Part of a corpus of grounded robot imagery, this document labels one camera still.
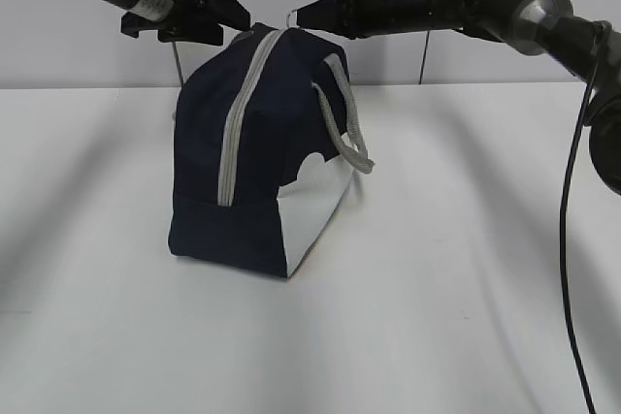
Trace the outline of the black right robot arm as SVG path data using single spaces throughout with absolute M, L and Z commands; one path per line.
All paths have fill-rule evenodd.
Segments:
M 297 23 L 350 40 L 453 30 L 524 55 L 548 54 L 591 85 L 583 120 L 591 161 L 619 192 L 620 34 L 607 21 L 576 16 L 570 0 L 317 0 L 298 9 Z

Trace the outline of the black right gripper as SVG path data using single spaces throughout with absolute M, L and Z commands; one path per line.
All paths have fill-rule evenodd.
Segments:
M 297 10 L 298 26 L 348 39 L 387 36 L 383 20 L 372 0 L 317 0 Z

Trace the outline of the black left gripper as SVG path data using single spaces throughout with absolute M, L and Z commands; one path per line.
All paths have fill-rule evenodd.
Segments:
M 249 29 L 250 13 L 238 0 L 138 0 L 121 18 L 120 32 L 138 38 L 154 31 L 161 43 L 222 45 L 220 24 Z

